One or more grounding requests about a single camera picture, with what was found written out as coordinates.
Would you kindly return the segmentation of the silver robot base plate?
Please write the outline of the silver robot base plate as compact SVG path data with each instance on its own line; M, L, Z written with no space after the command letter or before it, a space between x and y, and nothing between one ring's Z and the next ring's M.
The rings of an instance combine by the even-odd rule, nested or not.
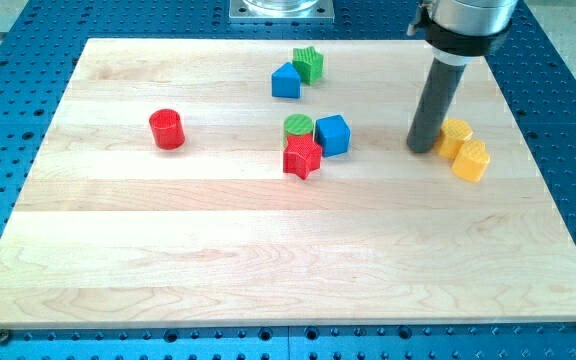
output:
M333 21L332 0L230 0L229 19L240 23L261 21Z

